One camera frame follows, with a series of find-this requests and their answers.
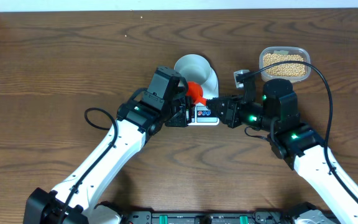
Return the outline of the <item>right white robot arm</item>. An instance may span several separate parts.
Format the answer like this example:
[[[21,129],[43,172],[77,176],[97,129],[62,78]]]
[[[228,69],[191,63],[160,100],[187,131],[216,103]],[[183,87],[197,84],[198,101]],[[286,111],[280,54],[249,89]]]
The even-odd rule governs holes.
[[[268,132],[265,140],[273,153],[317,191],[336,218],[341,223],[358,223],[358,185],[339,165],[327,140],[301,121],[291,82],[266,82],[262,103],[248,98],[253,86],[244,89],[244,95],[213,98],[206,106],[230,128],[244,124]]]

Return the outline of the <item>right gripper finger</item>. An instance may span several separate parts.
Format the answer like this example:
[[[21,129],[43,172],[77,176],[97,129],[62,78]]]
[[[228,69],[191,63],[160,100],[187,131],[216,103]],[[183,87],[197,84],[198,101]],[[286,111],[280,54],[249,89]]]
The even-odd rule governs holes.
[[[225,107],[227,105],[228,101],[229,101],[229,98],[226,96],[213,98],[213,99],[206,101],[206,106],[208,108]]]
[[[208,109],[211,113],[216,116],[219,120],[227,120],[227,104],[210,104]]]

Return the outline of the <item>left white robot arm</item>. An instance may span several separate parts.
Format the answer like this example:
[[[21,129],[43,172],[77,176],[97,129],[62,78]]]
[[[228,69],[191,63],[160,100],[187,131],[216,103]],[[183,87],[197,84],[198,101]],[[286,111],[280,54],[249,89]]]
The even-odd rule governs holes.
[[[120,215],[98,207],[99,198],[122,169],[164,124],[178,126],[193,102],[183,87],[137,90],[123,103],[107,135],[63,182],[50,192],[35,189],[26,201],[24,223],[119,223]]]

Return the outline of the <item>red plastic scoop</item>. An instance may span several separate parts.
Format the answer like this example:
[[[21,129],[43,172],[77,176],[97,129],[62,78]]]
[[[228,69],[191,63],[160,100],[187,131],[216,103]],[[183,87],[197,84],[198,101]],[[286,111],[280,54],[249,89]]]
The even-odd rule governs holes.
[[[207,99],[203,97],[204,92],[200,84],[196,82],[188,82],[188,91],[186,96],[191,97],[192,103],[197,105],[201,103],[203,106],[206,106]]]

